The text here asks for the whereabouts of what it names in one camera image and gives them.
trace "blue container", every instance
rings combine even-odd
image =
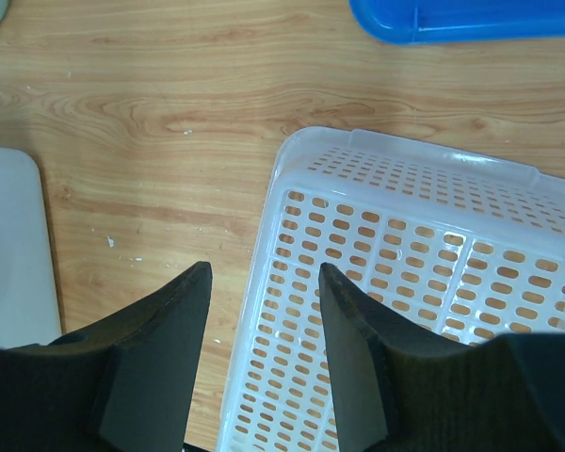
[[[565,36],[565,0],[349,0],[358,23],[395,44]]]

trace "wooden table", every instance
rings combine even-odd
[[[347,0],[29,0],[0,26],[0,146],[40,165],[67,331],[214,268],[186,439],[214,448],[266,187],[307,125],[565,177],[565,39],[394,47]]]

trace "wood grain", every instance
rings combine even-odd
[[[275,154],[314,124],[565,177],[565,39],[395,47],[346,0],[13,0],[0,25],[0,146],[40,165],[66,329],[213,264],[191,443],[215,445]]]

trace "plastic basket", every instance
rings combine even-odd
[[[291,136],[272,173],[218,450],[337,450],[323,262],[464,344],[565,331],[565,180],[361,130]]]
[[[396,44],[565,36],[565,0],[349,0],[358,23]]]

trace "white plastic basket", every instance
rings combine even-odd
[[[565,180],[356,130],[282,146],[222,406],[218,451],[337,450],[318,302],[331,262],[371,297],[476,344],[565,331]]]

